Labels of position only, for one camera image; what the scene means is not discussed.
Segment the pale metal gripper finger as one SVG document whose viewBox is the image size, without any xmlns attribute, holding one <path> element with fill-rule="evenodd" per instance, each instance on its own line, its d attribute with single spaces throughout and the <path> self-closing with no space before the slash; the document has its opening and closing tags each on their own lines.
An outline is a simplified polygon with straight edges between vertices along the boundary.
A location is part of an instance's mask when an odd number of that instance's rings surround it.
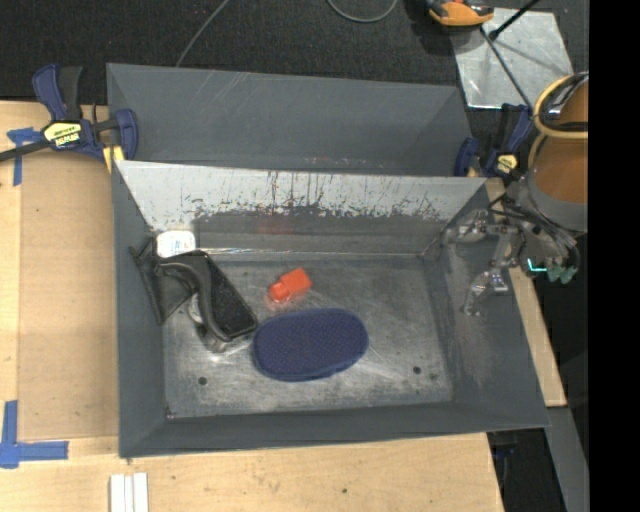
<svg viewBox="0 0 640 512">
<path fill-rule="evenodd" d="M 486 209 L 473 209 L 449 223 L 441 235 L 442 244 L 475 243 L 488 234 L 489 213 Z"/>
<path fill-rule="evenodd" d="M 479 316 L 482 304 L 491 296 L 509 291 L 501 270 L 479 273 L 471 282 L 462 310 L 467 316 Z"/>
</svg>

